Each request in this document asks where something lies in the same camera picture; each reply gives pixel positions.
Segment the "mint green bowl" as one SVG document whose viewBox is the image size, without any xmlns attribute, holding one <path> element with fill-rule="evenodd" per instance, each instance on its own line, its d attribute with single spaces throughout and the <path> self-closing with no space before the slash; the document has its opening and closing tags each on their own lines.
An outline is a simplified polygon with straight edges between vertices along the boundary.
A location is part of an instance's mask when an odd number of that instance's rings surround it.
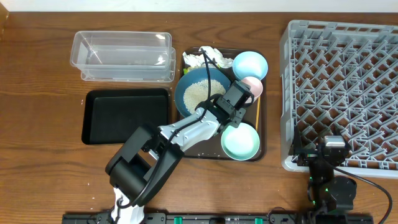
<svg viewBox="0 0 398 224">
<path fill-rule="evenodd" d="M 221 147 L 228 157 L 247 161 L 259 151 L 260 137 L 251 125 L 240 123 L 237 128 L 229 126 L 222 133 Z"/>
</svg>

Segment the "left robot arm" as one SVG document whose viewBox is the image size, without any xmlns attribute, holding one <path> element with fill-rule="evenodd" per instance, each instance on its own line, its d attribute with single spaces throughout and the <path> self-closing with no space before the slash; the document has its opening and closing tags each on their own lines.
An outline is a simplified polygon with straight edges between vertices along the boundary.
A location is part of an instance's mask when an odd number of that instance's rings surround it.
<svg viewBox="0 0 398 224">
<path fill-rule="evenodd" d="M 199 142 L 238 127 L 254 101 L 250 87 L 231 84 L 224 95 L 212 95 L 195 112 L 170 125 L 138 127 L 105 167 L 114 188 L 113 223 L 140 223 L 144 205 L 159 192 L 185 152 Z"/>
</svg>

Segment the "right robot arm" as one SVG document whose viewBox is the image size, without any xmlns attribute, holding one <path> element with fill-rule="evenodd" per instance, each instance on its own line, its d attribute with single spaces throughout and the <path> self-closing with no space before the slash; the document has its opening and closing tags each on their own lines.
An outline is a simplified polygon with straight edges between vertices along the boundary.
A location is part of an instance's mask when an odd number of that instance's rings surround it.
<svg viewBox="0 0 398 224">
<path fill-rule="evenodd" d="M 345 176 L 335 176 L 350 146 L 343 136 L 324 135 L 315 149 L 305 149 L 298 128 L 294 129 L 291 150 L 298 155 L 297 165 L 309 168 L 307 197 L 313 208 L 296 215 L 295 223 L 348 223 L 346 211 L 353 209 L 357 183 Z"/>
</svg>

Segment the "pile of white rice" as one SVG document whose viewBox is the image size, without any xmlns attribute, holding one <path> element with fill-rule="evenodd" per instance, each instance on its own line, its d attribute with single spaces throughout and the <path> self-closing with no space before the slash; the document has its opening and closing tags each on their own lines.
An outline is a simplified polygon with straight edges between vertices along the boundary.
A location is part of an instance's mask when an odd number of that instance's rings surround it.
<svg viewBox="0 0 398 224">
<path fill-rule="evenodd" d="M 224 95 L 225 87 L 217 80 L 211 80 L 210 96 L 215 94 Z M 186 109 L 193 114 L 197 105 L 208 99 L 208 80 L 202 80 L 190 85 L 183 94 L 183 102 Z"/>
</svg>

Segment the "dark blue plate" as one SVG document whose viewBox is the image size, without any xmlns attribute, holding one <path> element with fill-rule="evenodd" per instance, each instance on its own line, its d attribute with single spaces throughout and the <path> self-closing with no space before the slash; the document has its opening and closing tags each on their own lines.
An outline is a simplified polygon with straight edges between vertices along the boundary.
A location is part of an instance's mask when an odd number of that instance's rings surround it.
<svg viewBox="0 0 398 224">
<path fill-rule="evenodd" d="M 229 89 L 229 86 L 231 85 L 231 81 L 223 73 L 221 73 L 219 70 L 215 68 L 210 68 L 209 71 L 210 71 L 211 80 L 219 81 L 227 91 Z M 182 76 L 181 79 L 178 81 L 177 87 L 175 89 L 174 101 L 178 111 L 184 118 L 191 115 L 190 112 L 186 109 L 185 104 L 183 102 L 184 91 L 190 85 L 207 79 L 208 75 L 206 68 L 198 68 L 188 72 L 187 74 Z"/>
</svg>

